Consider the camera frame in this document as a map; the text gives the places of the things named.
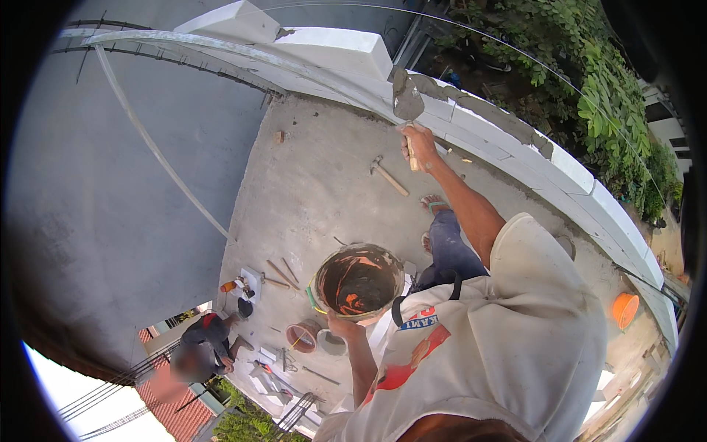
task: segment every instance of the worker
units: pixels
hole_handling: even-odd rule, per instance
[[[175,377],[182,382],[206,382],[213,374],[232,373],[238,350],[245,347],[253,351],[253,346],[240,335],[228,346],[228,333],[238,321],[235,313],[225,320],[215,313],[207,313],[191,324],[170,359]]]
[[[599,298],[532,216],[506,222],[466,186],[429,129],[399,131],[406,160],[409,137],[447,198],[422,200],[433,264],[394,301],[380,368],[366,329],[329,312],[349,346],[356,409],[329,415],[313,441],[572,441],[604,366]]]

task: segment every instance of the jeans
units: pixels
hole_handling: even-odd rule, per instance
[[[462,281],[489,275],[477,254],[462,241],[461,231],[453,211],[437,212],[429,232],[432,265],[420,274],[410,293],[453,283],[454,278],[450,278],[449,272],[446,277],[440,274],[445,270],[454,270]]]

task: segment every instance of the bucket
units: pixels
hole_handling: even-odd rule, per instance
[[[352,244],[324,261],[314,277],[313,292],[320,306],[359,322],[382,315],[404,285],[402,263],[390,251],[375,244]]]
[[[343,356],[349,352],[346,341],[332,335],[328,328],[322,328],[317,333],[317,344],[319,344],[319,348],[332,356]]]
[[[628,327],[638,310],[638,296],[622,293],[614,299],[612,304],[612,315],[617,320],[619,328],[623,330]]]
[[[285,337],[292,348],[302,353],[312,353],[317,349],[317,333],[322,326],[314,320],[305,319],[298,324],[288,325]]]

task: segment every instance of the wooden trowel handle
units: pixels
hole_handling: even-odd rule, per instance
[[[412,121],[408,121],[405,125],[414,127]],[[413,172],[422,170],[422,168],[420,167],[420,161],[417,159],[417,156],[415,156],[415,150],[413,150],[412,148],[412,140],[407,135],[405,136],[405,138],[407,139],[407,151],[410,155],[410,170],[412,170]]]

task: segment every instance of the mortar bucket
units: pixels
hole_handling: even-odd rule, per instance
[[[313,292],[346,320],[380,317],[400,296],[405,285],[402,263],[375,244],[352,244],[332,253],[317,270]]]

